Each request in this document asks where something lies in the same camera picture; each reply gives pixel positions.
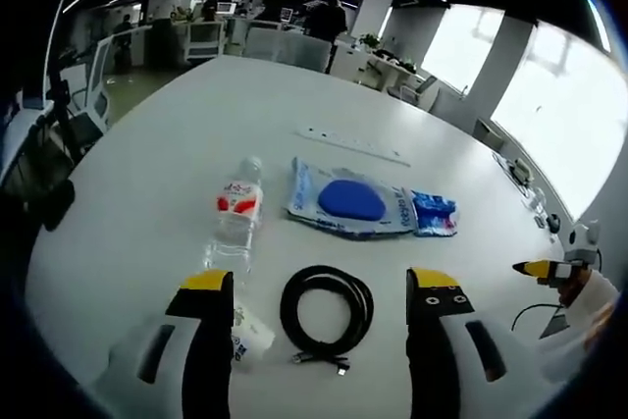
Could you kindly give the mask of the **person's right hand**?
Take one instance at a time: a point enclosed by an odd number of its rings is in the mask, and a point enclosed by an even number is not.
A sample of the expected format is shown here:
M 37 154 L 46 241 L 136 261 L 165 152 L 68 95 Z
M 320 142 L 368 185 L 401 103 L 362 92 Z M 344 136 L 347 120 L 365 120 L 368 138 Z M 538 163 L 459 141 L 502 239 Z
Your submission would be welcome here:
M 559 303 L 568 308 L 579 296 L 592 274 L 590 268 L 575 267 L 575 274 L 563 282 L 557 289 Z

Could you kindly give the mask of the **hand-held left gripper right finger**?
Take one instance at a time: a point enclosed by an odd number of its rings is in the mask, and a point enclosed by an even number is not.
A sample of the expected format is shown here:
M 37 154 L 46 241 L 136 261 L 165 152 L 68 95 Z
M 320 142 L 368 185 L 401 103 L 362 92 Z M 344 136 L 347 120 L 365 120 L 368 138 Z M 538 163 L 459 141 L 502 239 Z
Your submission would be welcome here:
M 436 270 L 406 272 L 414 418 L 530 418 L 550 394 L 534 349 Z

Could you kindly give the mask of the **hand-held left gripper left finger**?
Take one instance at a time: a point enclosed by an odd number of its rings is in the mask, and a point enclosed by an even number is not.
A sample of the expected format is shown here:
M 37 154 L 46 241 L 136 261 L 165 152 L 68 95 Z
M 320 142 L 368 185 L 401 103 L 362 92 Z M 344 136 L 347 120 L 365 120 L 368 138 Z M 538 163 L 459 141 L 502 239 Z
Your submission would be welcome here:
M 233 325 L 233 274 L 192 275 L 111 348 L 92 393 L 115 418 L 229 418 Z

